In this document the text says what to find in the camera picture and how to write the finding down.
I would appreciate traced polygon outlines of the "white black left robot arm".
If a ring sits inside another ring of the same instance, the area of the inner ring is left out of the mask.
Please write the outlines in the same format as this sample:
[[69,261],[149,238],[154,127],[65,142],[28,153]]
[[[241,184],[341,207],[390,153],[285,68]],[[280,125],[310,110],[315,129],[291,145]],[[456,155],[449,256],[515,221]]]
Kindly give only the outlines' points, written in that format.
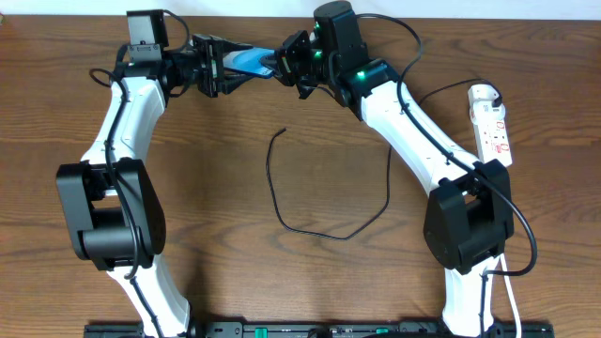
[[62,164],[56,186],[73,251],[117,281],[141,324],[127,337],[203,337],[206,330],[179,292],[162,254],[166,220],[146,157],[169,100],[190,87],[210,98],[229,94],[249,76],[224,72],[223,60],[252,45],[187,34],[170,48],[167,9],[127,14],[129,42],[106,70],[111,103],[97,139],[83,157]]

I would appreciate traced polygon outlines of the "blue Galaxy smartphone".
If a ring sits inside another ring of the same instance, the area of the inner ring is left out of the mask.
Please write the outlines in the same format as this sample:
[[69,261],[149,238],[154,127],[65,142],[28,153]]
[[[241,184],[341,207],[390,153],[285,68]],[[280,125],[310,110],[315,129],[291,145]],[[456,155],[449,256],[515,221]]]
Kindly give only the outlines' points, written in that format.
[[261,59],[264,56],[273,56],[273,54],[273,50],[257,47],[231,52],[223,58],[223,67],[235,73],[269,79],[273,76],[273,69],[264,66]]

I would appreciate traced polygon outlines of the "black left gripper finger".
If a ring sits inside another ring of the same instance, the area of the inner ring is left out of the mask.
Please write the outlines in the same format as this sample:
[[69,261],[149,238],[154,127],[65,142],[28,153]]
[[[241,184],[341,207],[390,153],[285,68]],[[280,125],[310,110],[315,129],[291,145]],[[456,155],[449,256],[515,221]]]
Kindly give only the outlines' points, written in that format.
[[253,45],[248,43],[220,39],[217,41],[217,57],[219,59],[224,59],[231,53],[251,50],[253,47]]
[[254,78],[253,75],[232,73],[226,74],[219,82],[219,91],[223,94],[231,94],[241,85],[251,81]]

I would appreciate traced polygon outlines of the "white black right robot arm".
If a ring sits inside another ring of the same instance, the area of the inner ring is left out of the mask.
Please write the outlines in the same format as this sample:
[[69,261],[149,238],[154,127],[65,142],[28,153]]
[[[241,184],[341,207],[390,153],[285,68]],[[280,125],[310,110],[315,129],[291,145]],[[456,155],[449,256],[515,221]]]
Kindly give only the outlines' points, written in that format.
[[424,240],[444,268],[442,323],[454,336],[486,336],[494,325],[490,279],[514,234],[505,164],[469,153],[436,125],[409,93],[404,73],[368,54],[361,15],[348,1],[318,7],[314,19],[312,32],[288,37],[262,65],[302,98],[327,85],[405,162],[427,195]]

